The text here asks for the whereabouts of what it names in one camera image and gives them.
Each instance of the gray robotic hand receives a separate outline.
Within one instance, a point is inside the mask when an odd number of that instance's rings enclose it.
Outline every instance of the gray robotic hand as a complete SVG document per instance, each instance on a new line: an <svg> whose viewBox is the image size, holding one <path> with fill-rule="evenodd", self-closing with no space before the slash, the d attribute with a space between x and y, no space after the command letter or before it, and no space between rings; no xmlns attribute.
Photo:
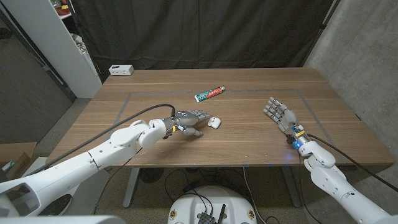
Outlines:
<svg viewBox="0 0 398 224"><path fill-rule="evenodd" d="M203 133L196 130L192 126L203 121L204 119L210 119L212 115L202 111L202 110L189 110L189 111L178 111L175 114L175 125L178 129L186 135L196 135L201 136Z"/></svg>
<svg viewBox="0 0 398 224"><path fill-rule="evenodd" d="M264 112L278 124L283 133L291 135L294 132L292 127L300 126L296 114L274 97L270 97L268 103Z"/></svg>

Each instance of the silver robotic hand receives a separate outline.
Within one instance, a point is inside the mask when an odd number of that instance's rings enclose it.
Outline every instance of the silver robotic hand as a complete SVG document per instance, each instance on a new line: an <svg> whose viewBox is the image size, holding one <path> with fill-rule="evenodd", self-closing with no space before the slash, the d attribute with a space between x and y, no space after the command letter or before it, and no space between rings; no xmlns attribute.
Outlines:
<svg viewBox="0 0 398 224"><path fill-rule="evenodd" d="M177 129L186 135L201 136L203 133L192 126L211 117L212 115L202 110L178 111L174 118L165 118L162 120L167 128L167 135L164 138L168 138Z"/></svg>
<svg viewBox="0 0 398 224"><path fill-rule="evenodd" d="M203 133L196 130L192 126L203 121L204 119L210 119L212 115L202 111L202 110L189 110L189 111L179 111L175 114L178 129L186 135L196 135L201 136Z"/></svg>
<svg viewBox="0 0 398 224"><path fill-rule="evenodd" d="M266 108L263 109L264 112L278 124L283 133L288 135L293 134L294 127L300 126L296 114L274 97L270 97L269 99L269 105L266 105Z"/></svg>

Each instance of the wooden table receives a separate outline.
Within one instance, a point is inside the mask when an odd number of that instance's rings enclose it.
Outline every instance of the wooden table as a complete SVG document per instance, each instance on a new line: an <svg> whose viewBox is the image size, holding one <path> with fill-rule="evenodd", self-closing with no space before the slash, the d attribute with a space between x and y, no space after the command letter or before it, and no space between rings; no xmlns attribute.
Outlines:
<svg viewBox="0 0 398 224"><path fill-rule="evenodd" d="M226 89L222 94L200 103L194 99L194 95L219 85ZM209 128L204 121L196 125L203 131L202 137L176 132L154 147L143 149L127 163L133 168L124 207L130 206L138 167L297 166L297 151L262 110L270 96L293 109L307 133L336 145L359 163L394 163L385 146L312 68L136 70L129 77L109 77L48 161L138 111L169 103L177 111L204 110L220 118L221 126ZM168 116L170 108L157 108L136 119L148 122ZM110 134L67 158L101 144ZM337 164L352 164L324 147L336 157ZM290 169L282 169L282 173L287 175L292 203L297 207L300 201Z"/></svg>

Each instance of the table leg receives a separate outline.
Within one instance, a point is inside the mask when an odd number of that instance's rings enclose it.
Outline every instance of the table leg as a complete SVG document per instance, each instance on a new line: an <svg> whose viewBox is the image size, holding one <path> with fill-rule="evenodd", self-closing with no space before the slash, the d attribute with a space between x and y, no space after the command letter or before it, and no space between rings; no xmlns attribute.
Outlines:
<svg viewBox="0 0 398 224"><path fill-rule="evenodd" d="M127 184L126 194L124 195L123 207L129 208L131 206L132 194L136 188L138 179L139 168L132 168L129 178L129 183Z"/></svg>
<svg viewBox="0 0 398 224"><path fill-rule="evenodd" d="M289 191L290 199L292 200L293 207L299 208L301 206L299 193L297 192L296 184L294 182L292 171L290 167L281 167L282 175L285 180L287 191Z"/></svg>

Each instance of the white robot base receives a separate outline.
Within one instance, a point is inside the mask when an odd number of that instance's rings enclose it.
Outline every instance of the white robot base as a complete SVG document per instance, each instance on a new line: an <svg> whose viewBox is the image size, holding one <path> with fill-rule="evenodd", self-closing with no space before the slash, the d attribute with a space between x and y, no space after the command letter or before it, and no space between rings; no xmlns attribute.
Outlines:
<svg viewBox="0 0 398 224"><path fill-rule="evenodd" d="M252 205L242 195L235 191L221 186L202 186L195 188L198 195L206 197L213 205L212 217L213 221L222 224L257 223L256 215ZM168 224L188 224L200 223L202 212L205 212L205 205L200 197L194 195L193 190L178 198L172 205L168 217ZM206 204L207 214L211 213L211 205L209 201L202 198ZM224 214L220 216L221 209L225 204Z"/></svg>

